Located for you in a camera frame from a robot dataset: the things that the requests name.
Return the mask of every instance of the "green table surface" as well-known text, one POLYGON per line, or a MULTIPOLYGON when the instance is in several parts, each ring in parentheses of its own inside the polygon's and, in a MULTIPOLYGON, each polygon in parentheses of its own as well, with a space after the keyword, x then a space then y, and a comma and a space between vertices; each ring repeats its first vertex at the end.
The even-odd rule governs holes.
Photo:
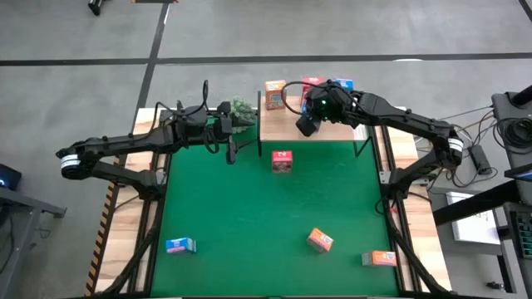
POLYGON ((391 267, 363 267, 361 254, 389 250, 377 168, 368 145, 271 142, 225 162, 204 147, 172 157, 152 296, 396 295, 391 267), (273 150, 293 151, 290 174, 273 174, 273 150), (334 239, 318 253, 313 228, 334 239), (168 254, 165 240, 189 237, 196 254, 168 254))

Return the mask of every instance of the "wooden table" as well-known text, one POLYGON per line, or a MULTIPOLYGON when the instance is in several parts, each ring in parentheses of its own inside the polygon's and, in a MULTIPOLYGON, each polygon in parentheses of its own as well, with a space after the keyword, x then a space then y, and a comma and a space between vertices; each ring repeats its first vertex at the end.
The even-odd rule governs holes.
MULTIPOLYGON (((297 97, 289 97, 288 103, 298 105, 297 97)), ((145 133, 151 126, 154 109, 140 109, 135 119, 134 134, 145 133)), ((294 123, 298 116, 287 110, 261 109, 261 140, 364 140, 364 129, 352 130, 346 125, 322 124, 320 132, 310 139, 301 135, 294 123)), ((377 143, 383 170, 388 169, 386 150, 383 143, 381 128, 376 128, 377 143)), ((413 136, 400 130, 389 129, 392 152, 397 168, 406 168, 418 159, 413 136)), ((162 165, 164 157, 158 161, 162 165)), ((152 153, 129 154, 125 167, 133 170, 149 169, 152 153)), ((427 196, 426 189, 421 186, 412 186, 412 192, 427 196)), ((113 212, 113 207, 124 203, 136 196, 131 187, 117 188, 109 184, 104 208, 101 216, 101 227, 96 236, 94 257, 89 268, 89 279, 86 284, 86 295, 105 290, 121 272, 135 250, 135 241, 139 231, 140 214, 143 202, 134 199, 120 209, 113 212)), ((150 225, 157 203, 152 203, 148 224, 150 225)), ((436 231, 431 205, 424 199, 409 196, 404 200, 406 217, 411 233, 411 240, 416 255, 425 265, 429 273, 447 290, 451 289, 451 282, 446 269, 445 260, 436 231)), ((145 261, 148 253, 143 257, 137 279, 137 290, 145 277, 145 261)), ((402 256, 401 264, 407 262, 402 256)), ((401 267, 404 276, 405 288, 412 290, 412 283, 408 267, 401 267)))

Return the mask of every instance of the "colorful box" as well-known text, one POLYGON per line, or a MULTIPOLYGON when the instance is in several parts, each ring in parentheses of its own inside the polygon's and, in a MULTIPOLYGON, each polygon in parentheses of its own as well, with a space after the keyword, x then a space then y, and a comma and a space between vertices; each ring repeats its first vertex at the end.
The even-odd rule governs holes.
POLYGON ((281 99, 281 90, 285 85, 285 80, 264 82, 264 89, 266 90, 266 110, 286 108, 281 99))
POLYGON ((352 91, 354 88, 352 80, 349 79, 332 79, 332 81, 340 83, 340 86, 346 91, 352 91))
POLYGON ((196 241, 191 238, 166 240, 166 253, 196 253, 196 241))
POLYGON ((323 233, 321 230, 314 228, 307 238, 307 243, 319 252, 329 252, 334 240, 323 233))
MULTIPOLYGON (((318 85, 320 83, 325 82, 325 78, 323 77, 304 77, 303 82, 312 83, 314 85, 318 85)), ((313 87, 303 85, 303 92, 301 93, 301 102, 299 103, 301 105, 301 112, 306 113, 307 112, 307 99, 305 97, 307 96, 307 92, 310 91, 313 87)))
POLYGON ((275 174, 292 172, 292 150, 275 150, 272 152, 272 172, 275 174))
POLYGON ((397 266, 396 253, 371 251, 362 254, 363 266, 397 266))

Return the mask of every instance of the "yellow and black stripe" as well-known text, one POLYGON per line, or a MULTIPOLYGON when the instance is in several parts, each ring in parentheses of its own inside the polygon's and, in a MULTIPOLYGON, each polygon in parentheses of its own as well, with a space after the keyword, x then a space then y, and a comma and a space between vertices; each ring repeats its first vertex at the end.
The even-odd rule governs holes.
MULTIPOLYGON (((126 157, 115 157, 113 161, 114 165, 124 166, 126 163, 126 157)), ((96 244, 94 251, 92 252, 91 265, 89 267, 89 278, 86 282, 85 296, 94 294, 96 290, 96 281, 98 280, 98 274, 100 273, 101 261, 103 260, 103 252, 106 249, 107 236, 111 228, 113 210, 116 205, 116 198, 118 197, 118 188, 113 183, 107 185, 106 200, 103 205, 100 217, 100 227, 98 228, 98 234, 96 235, 96 244)))

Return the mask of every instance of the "gray concrete floor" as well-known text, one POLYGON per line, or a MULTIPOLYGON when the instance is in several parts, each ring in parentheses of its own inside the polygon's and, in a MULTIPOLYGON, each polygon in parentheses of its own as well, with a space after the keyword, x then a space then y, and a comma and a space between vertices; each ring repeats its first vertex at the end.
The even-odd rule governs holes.
MULTIPOLYGON (((147 58, 160 9, 113 0, 94 17, 85 0, 3 0, 0 60, 147 58)), ((532 52, 530 37, 532 22, 517 0, 183 0, 170 7, 159 57, 532 52)), ((17 297, 83 293, 106 182, 63 179, 54 153, 90 136, 127 133, 144 73, 145 66, 0 67, 0 163, 23 172, 22 193, 68 207, 63 220, 42 220, 52 234, 36 236, 17 297)), ((255 103, 264 81, 302 76, 352 78, 357 89, 439 118, 528 86, 532 60, 157 66, 146 106, 197 104, 203 79, 210 106, 236 95, 255 103)), ((471 186, 478 190, 504 182, 509 167, 490 135, 482 144, 500 174, 471 186)), ((466 161, 459 175, 473 171, 466 161)), ((440 178, 436 186, 450 184, 440 178)), ((446 263, 460 294, 524 297, 522 288, 507 296, 484 287, 500 280, 495 257, 446 252, 446 263)))

